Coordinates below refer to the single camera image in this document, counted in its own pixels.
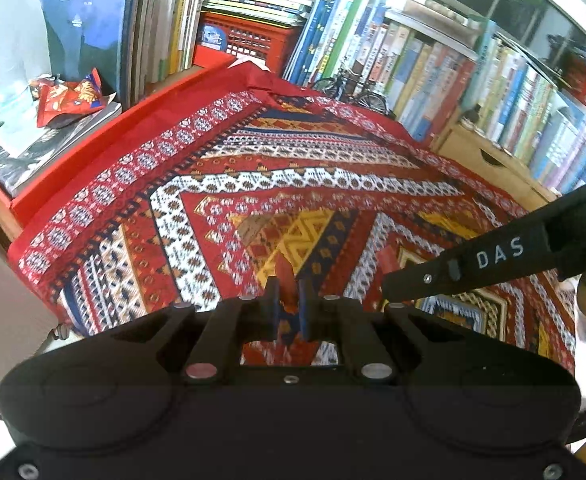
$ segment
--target metal screw head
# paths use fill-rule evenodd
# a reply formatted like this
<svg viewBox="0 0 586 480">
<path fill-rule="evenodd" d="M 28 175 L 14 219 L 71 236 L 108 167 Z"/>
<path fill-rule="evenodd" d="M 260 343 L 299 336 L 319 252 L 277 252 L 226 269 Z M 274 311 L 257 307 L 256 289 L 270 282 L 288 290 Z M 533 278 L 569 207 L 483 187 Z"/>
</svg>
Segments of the metal screw head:
<svg viewBox="0 0 586 480">
<path fill-rule="evenodd" d="M 551 464 L 544 469 L 544 480 L 559 480 L 564 474 L 564 469 L 559 464 Z"/>
<path fill-rule="evenodd" d="M 384 363 L 369 363 L 362 366 L 362 375 L 368 379 L 385 379 L 391 376 L 393 369 Z"/>
<path fill-rule="evenodd" d="M 39 478 L 38 468 L 32 464 L 22 464 L 17 468 L 17 474 L 24 480 L 38 480 Z"/>
<path fill-rule="evenodd" d="M 191 379 L 210 379 L 217 375 L 217 367 L 211 363 L 193 363 L 186 368 Z"/>
</svg>

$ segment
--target wooden cabinet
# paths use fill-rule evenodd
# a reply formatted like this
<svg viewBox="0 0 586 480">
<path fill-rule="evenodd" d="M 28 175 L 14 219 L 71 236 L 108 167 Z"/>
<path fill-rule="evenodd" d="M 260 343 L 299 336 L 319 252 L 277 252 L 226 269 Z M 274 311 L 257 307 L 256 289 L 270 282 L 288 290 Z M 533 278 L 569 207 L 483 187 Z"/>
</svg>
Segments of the wooden cabinet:
<svg viewBox="0 0 586 480">
<path fill-rule="evenodd" d="M 438 155 L 452 158 L 486 182 L 503 189 L 524 209 L 532 211 L 556 199 L 556 195 L 531 177 L 528 168 L 500 150 L 489 139 L 455 124 L 433 144 Z"/>
</svg>

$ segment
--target geometric pattern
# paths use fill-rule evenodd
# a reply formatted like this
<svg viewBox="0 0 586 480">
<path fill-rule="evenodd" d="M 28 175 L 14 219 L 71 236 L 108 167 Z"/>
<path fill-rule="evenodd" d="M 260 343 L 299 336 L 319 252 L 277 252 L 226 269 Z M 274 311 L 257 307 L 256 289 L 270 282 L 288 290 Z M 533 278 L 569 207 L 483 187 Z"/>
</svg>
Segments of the geometric pattern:
<svg viewBox="0 0 586 480">
<path fill-rule="evenodd" d="M 174 301 L 208 310 L 260 294 L 278 253 L 319 294 L 383 310 L 378 250 L 415 264 L 524 213 L 397 123 L 248 66 L 189 95 L 153 104 L 157 117 L 132 127 L 122 153 L 89 163 L 11 248 L 86 335 Z M 574 321 L 547 275 L 420 304 L 522 348 L 541 341 L 574 366 Z M 246 364 L 337 361 L 330 342 L 301 340 L 291 316 L 278 341 L 244 348 Z"/>
</svg>

